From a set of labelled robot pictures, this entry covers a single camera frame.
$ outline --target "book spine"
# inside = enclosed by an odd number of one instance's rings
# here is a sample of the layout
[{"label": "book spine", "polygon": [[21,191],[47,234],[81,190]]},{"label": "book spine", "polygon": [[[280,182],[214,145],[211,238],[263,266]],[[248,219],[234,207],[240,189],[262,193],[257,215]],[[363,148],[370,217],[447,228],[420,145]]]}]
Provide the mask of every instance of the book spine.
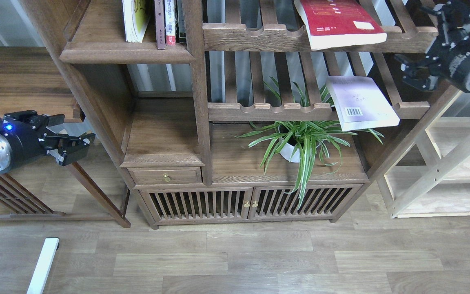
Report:
[{"label": "book spine", "polygon": [[175,0],[164,0],[165,23],[166,23],[166,45],[175,46]]},{"label": "book spine", "polygon": [[164,30],[164,0],[155,1],[155,38],[157,39],[157,49],[165,49],[165,30]]},{"label": "book spine", "polygon": [[186,43],[186,26],[184,24],[184,11],[182,10],[182,0],[177,0],[177,30],[179,31],[179,42]]}]

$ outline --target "white stand leg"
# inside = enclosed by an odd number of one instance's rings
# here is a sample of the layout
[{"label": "white stand leg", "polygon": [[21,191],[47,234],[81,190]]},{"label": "white stand leg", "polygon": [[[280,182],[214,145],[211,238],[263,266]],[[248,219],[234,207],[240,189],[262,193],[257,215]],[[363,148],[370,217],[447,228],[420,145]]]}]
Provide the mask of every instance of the white stand leg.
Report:
[{"label": "white stand leg", "polygon": [[58,249],[59,238],[46,238],[43,243],[43,249],[37,264],[35,265],[34,274],[28,286],[27,294],[42,294],[44,285],[47,283],[48,273],[54,261],[55,252]]}]

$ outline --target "white flower pot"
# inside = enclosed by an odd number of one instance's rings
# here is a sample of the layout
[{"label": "white flower pot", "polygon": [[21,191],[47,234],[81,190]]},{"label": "white flower pot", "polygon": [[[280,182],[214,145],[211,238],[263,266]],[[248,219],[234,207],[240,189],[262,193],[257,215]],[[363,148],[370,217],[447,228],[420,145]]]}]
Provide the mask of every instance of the white flower pot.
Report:
[{"label": "white flower pot", "polygon": [[290,162],[300,162],[300,149],[297,149],[295,151],[295,154],[293,154],[293,149],[295,149],[295,146],[289,144],[289,143],[286,143],[286,145],[284,145],[284,148],[282,148],[282,150],[280,150],[280,155],[285,158],[286,160],[289,160]]}]

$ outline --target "slatted cabinet door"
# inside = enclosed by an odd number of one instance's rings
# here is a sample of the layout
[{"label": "slatted cabinet door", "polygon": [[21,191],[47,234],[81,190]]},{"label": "slatted cabinet door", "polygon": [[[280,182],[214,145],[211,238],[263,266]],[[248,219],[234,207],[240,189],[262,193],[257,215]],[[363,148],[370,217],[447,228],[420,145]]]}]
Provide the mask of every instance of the slatted cabinet door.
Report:
[{"label": "slatted cabinet door", "polygon": [[157,225],[240,222],[248,219],[253,188],[141,190]]},{"label": "slatted cabinet door", "polygon": [[299,210],[297,210],[298,191],[290,193],[292,187],[256,187],[248,219],[266,221],[332,219],[333,213],[347,203],[347,199],[350,199],[361,186],[362,184],[308,186],[304,203]]}]

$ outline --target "white book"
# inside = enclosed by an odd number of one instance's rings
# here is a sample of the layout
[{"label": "white book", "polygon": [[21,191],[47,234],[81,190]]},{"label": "white book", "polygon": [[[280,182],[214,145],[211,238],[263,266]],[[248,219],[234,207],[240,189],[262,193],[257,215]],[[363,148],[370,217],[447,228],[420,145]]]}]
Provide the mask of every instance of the white book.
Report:
[{"label": "white book", "polygon": [[400,118],[372,78],[329,76],[326,86],[343,131],[391,127]]},{"label": "white book", "polygon": [[123,0],[126,41],[142,43],[151,17],[151,5],[146,0]]}]

